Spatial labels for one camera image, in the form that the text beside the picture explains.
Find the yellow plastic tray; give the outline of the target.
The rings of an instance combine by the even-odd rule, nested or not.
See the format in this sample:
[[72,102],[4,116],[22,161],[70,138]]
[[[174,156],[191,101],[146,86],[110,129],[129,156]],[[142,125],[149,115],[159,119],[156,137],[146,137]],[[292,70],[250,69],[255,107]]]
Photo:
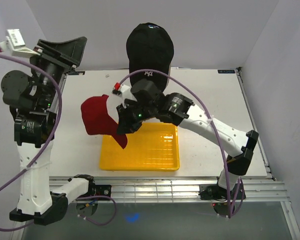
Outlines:
[[177,171],[180,168],[178,128],[146,122],[127,134],[125,148],[109,135],[102,138],[99,168],[105,171]]

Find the black cap red trim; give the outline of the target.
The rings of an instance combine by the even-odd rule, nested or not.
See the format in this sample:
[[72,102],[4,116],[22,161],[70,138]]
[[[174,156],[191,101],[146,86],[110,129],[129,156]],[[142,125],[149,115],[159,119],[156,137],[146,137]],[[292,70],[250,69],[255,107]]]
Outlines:
[[163,27],[151,22],[140,23],[127,38],[126,53],[130,73],[144,70],[129,78],[132,86],[141,79],[147,79],[154,82],[159,90],[166,89],[168,78],[152,71],[170,74],[174,44]]

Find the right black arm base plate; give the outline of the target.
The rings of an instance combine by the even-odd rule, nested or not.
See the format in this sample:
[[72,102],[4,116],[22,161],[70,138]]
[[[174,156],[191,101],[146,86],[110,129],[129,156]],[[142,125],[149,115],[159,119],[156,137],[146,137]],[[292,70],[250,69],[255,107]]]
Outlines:
[[[201,200],[216,200],[216,201],[226,201],[227,191],[217,184],[200,184],[199,185],[199,197]],[[243,184],[236,183],[234,188],[230,191],[230,199],[231,200],[245,200],[246,193],[243,190]]]

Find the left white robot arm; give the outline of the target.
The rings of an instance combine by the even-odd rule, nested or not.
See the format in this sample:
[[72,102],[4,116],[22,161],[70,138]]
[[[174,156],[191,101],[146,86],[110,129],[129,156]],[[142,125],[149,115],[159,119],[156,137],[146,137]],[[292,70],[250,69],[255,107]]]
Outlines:
[[14,120],[14,141],[20,159],[20,196],[9,214],[15,222],[33,221],[47,226],[60,221],[68,205],[79,197],[96,195],[94,179],[79,174],[68,183],[50,190],[49,168],[55,131],[61,118],[61,95],[67,75],[81,63],[87,38],[64,42],[39,40],[34,49],[19,47],[8,37],[12,51],[27,58],[30,74],[12,70],[1,81],[3,102]]

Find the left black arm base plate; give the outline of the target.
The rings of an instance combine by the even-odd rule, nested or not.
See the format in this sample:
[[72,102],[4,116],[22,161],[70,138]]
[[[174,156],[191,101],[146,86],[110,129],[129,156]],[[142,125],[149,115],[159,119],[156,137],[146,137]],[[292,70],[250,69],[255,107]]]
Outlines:
[[88,194],[90,196],[98,196],[94,198],[94,201],[107,201],[108,198],[112,195],[112,186],[110,184],[95,184],[91,187]]

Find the aluminium frame rail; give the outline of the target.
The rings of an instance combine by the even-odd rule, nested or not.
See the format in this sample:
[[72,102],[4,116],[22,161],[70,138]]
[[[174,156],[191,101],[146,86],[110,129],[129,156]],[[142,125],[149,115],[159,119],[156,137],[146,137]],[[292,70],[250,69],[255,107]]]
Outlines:
[[[126,76],[123,70],[90,70],[70,75],[62,93],[61,121],[55,133],[49,166],[49,186],[59,188],[78,174],[95,177],[97,184],[112,186],[118,202],[196,202],[201,184],[212,185],[223,163],[220,149],[189,130],[178,130],[180,167],[177,171],[106,171],[99,167],[102,137],[89,136],[81,119],[81,103],[89,97],[110,94],[115,83]],[[217,70],[176,69],[167,93],[196,94],[209,112],[229,126],[248,132],[254,128],[246,96],[237,73]]]

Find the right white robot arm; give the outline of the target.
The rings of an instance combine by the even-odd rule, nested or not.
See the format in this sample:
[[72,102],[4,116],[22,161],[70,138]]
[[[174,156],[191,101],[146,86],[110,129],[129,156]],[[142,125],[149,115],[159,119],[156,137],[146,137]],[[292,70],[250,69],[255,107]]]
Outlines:
[[211,199],[227,199],[234,193],[239,177],[246,175],[251,164],[259,138],[255,130],[244,132],[212,119],[190,98],[176,92],[165,95],[147,79],[132,87],[117,83],[112,93],[122,100],[116,108],[119,135],[135,133],[144,121],[158,119],[222,146],[227,168],[221,171],[216,186],[207,187],[206,192]]

